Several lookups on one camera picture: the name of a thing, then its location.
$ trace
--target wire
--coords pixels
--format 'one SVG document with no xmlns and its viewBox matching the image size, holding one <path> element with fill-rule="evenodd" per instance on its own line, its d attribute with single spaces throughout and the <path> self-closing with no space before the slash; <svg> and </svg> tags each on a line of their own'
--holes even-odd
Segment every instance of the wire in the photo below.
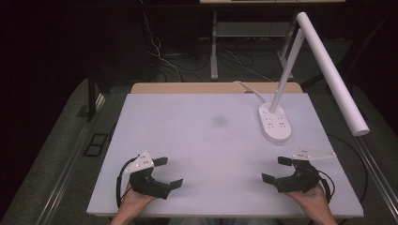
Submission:
<svg viewBox="0 0 398 225">
<path fill-rule="evenodd" d="M 330 176 L 328 176 L 328 175 L 327 175 L 326 173 L 324 173 L 324 172 L 321 172 L 321 171 L 318 171 L 318 172 L 324 174 L 324 175 L 330 180 L 331 185 L 333 186 L 333 191 L 330 193 L 330 199 L 331 199 L 331 197 L 333 197 L 333 195 L 334 195 L 334 192 L 336 191 L 336 186 L 334 185 L 334 182 L 333 182 L 333 180 L 330 178 Z"/>
<path fill-rule="evenodd" d="M 366 193 L 368 192 L 368 186 L 369 186 L 369 173 L 368 173 L 368 170 L 367 170 L 367 168 L 366 168 L 365 162 L 363 161 L 363 159 L 362 159 L 362 157 L 360 156 L 360 154 L 358 153 L 358 151 L 355 150 L 355 148 L 354 148 L 353 146 L 351 146 L 351 144 L 349 144 L 348 142 L 346 142 L 346 141 L 344 141 L 344 140 L 342 140 L 342 139 L 340 139 L 340 138 L 338 138 L 338 137 L 336 137 L 336 136 L 334 136 L 334 135 L 331 135 L 331 134 L 327 134 L 327 135 L 330 136 L 331 138 L 334 138 L 334 139 L 336 139 L 337 141 L 339 141 L 339 142 L 345 144 L 349 149 L 351 149 L 351 150 L 355 153 L 355 155 L 356 155 L 356 156 L 358 157 L 358 159 L 360 160 L 360 164 L 361 164 L 362 167 L 363 167 L 363 172 L 364 172 L 364 176 L 365 176 L 365 184 L 364 184 L 364 187 L 363 187 L 362 194 L 360 195 L 360 203 L 363 203 L 363 200 L 364 200 L 365 197 L 366 197 Z M 347 221 L 348 221 L 348 218 L 345 218 L 345 219 L 343 219 L 343 220 L 339 223 L 339 225 L 343 225 L 343 224 L 345 224 Z"/>
<path fill-rule="evenodd" d="M 257 75 L 257 76 L 260 76 L 260 77 L 265 78 L 266 80 L 272 82 L 272 80 L 271 80 L 270 78 L 268 78 L 268 77 L 266 77 L 266 76 L 263 76 L 263 75 L 261 75 L 261 74 L 259 74 L 259 73 L 256 73 L 256 72 L 250 70 L 249 68 L 247 68 L 244 64 L 242 64 L 242 62 L 240 62 L 240 60 L 239 60 L 233 53 L 231 53 L 231 52 L 229 52 L 229 51 L 226 51 L 226 52 L 229 53 L 229 54 L 231 54 L 231 55 L 243 66 L 243 68 L 245 68 L 246 70 L 248 70 L 248 71 L 251 72 L 252 74 L 255 74 L 255 75 Z"/>
<path fill-rule="evenodd" d="M 264 100 L 264 102 L 267 102 L 266 99 L 264 97 L 262 97 L 260 95 L 260 93 L 258 93 L 254 88 L 250 87 L 248 84 L 244 83 L 244 82 L 240 82 L 240 81 L 234 81 L 234 83 L 240 83 L 241 85 L 249 88 L 251 91 L 253 91 L 257 96 L 259 96 L 260 98 L 262 98 Z"/>
<path fill-rule="evenodd" d="M 178 80 L 178 81 L 179 81 L 179 82 L 184 82 L 184 79 L 182 78 L 181 74 L 179 74 L 179 71 L 178 71 L 178 69 L 176 68 L 176 66 L 173 65 L 172 63 L 170 63 L 168 60 L 166 60 L 166 59 L 164 59 L 164 58 L 161 57 L 161 41 L 156 37 L 156 39 L 157 39 L 158 42 L 159 42 L 159 45 L 156 45 L 156 44 L 154 43 L 154 41 L 153 41 L 154 38 L 153 38 L 153 34 L 152 34 L 152 31 L 151 31 L 150 26 L 149 26 L 148 18 L 147 18 L 147 16 L 146 16 L 146 13 L 145 13 L 145 12 L 143 12 L 143 14 L 144 14 L 144 19 L 145 19 L 146 28 L 147 28 L 147 30 L 148 30 L 148 32 L 149 32 L 149 36 L 150 36 L 150 42 L 151 42 L 151 44 L 155 47 L 155 50 L 156 50 L 156 52 L 157 52 L 157 53 L 153 53 L 153 52 L 148 51 L 148 53 L 152 54 L 153 56 L 158 57 L 162 62 L 167 63 L 168 65 L 170 65 L 171 67 L 173 67 L 173 68 L 176 70 L 176 74 L 177 74 L 178 77 L 179 77 L 179 80 Z"/>
<path fill-rule="evenodd" d="M 127 192 L 129 192 L 129 190 L 131 190 L 131 189 L 132 189 L 132 187 L 130 187 L 129 189 L 127 189 L 126 192 L 122 195 L 122 197 L 120 197 L 120 199 L 123 199 L 124 196 L 127 194 Z"/>
</svg>

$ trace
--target white desk lamp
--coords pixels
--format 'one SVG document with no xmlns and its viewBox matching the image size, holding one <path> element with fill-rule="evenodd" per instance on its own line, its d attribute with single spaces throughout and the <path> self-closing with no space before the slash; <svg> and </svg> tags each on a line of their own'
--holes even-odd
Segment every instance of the white desk lamp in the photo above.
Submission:
<svg viewBox="0 0 398 225">
<path fill-rule="evenodd" d="M 331 93 L 334 95 L 351 133 L 354 136 L 362 136 L 369 133 L 368 126 L 363 120 L 357 105 L 346 89 L 339 72 L 331 61 L 328 52 L 314 30 L 307 14 L 305 12 L 300 12 L 297 16 L 297 21 L 300 29 L 298 30 L 287 59 L 286 67 L 284 68 L 275 96 L 271 103 L 264 103 L 259 108 L 260 119 L 263 123 L 264 136 L 270 142 L 282 143 L 289 138 L 292 132 L 286 114 L 284 113 L 283 108 L 278 104 L 304 38 L 307 38 L 307 42 L 313 51 L 316 62 L 325 76 Z"/>
</svg>

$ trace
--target human hand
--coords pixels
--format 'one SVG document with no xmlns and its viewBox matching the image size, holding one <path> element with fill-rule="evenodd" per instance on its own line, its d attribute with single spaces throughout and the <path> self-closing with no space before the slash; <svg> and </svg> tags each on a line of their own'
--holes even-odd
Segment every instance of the human hand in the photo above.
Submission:
<svg viewBox="0 0 398 225">
<path fill-rule="evenodd" d="M 336 220 L 330 212 L 324 189 L 320 184 L 308 191 L 292 191 L 284 193 L 294 199 L 304 213 L 318 225 L 335 225 Z"/>
<path fill-rule="evenodd" d="M 120 204 L 116 216 L 112 219 L 111 225 L 127 225 L 136 218 L 156 197 L 143 195 L 131 188 L 130 182 L 126 186 L 126 194 Z"/>
</svg>

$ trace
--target white table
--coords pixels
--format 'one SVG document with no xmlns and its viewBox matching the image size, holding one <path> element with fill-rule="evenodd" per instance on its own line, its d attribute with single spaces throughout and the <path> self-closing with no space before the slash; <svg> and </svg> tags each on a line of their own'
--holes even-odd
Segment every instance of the white table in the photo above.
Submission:
<svg viewBox="0 0 398 225">
<path fill-rule="evenodd" d="M 213 88 L 223 85 L 209 84 Z M 226 86 L 244 90 L 238 83 Z M 277 157 L 290 158 L 300 147 L 333 152 L 308 96 L 282 96 L 281 105 L 293 131 L 286 142 L 275 144 L 262 135 L 257 118 L 262 101 L 255 94 L 181 94 L 184 84 L 177 87 L 175 92 L 167 92 L 177 94 L 128 95 L 87 213 L 101 217 L 115 214 L 115 183 L 120 169 L 130 158 L 147 150 L 153 158 L 169 158 L 167 165 L 155 168 L 155 179 L 169 183 L 184 178 L 184 183 L 167 200 L 150 204 L 142 217 L 304 217 L 291 199 L 263 183 L 261 173 L 275 177 L 291 175 L 294 169 L 278 164 Z M 273 96 L 263 95 L 267 100 Z M 362 217 L 359 200 L 338 159 L 322 159 L 312 164 L 327 173 L 336 185 L 330 202 L 333 215 Z M 125 175 L 123 189 L 127 181 Z"/>
</svg>

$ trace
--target lamp base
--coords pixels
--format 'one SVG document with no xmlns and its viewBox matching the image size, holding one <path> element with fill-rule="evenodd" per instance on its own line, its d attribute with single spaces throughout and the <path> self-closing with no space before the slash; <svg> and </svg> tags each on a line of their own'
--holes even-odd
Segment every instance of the lamp base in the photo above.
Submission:
<svg viewBox="0 0 398 225">
<path fill-rule="evenodd" d="M 272 143 L 282 143 L 292 134 L 292 128 L 281 106 L 277 106 L 275 112 L 270 112 L 271 103 L 266 102 L 258 109 L 260 126 L 264 137 Z"/>
</svg>

